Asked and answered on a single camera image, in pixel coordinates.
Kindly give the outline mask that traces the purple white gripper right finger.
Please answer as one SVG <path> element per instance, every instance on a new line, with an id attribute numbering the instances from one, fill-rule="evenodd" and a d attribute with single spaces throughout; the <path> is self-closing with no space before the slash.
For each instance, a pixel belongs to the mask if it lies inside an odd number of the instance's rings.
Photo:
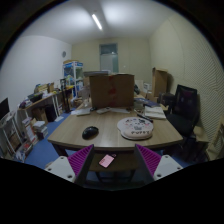
<path id="1" fill-rule="evenodd" d="M 160 156 L 139 144 L 135 145 L 134 154 L 145 184 L 160 180 L 182 169 L 182 166 L 169 155 Z"/>

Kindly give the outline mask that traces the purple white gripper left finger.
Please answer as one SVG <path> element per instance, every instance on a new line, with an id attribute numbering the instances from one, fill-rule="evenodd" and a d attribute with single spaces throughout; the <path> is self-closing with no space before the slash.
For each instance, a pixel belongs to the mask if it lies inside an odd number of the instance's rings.
<path id="1" fill-rule="evenodd" d="M 72 155 L 59 156 L 45 170 L 67 181 L 83 186 L 94 156 L 94 146 L 87 146 Z"/>

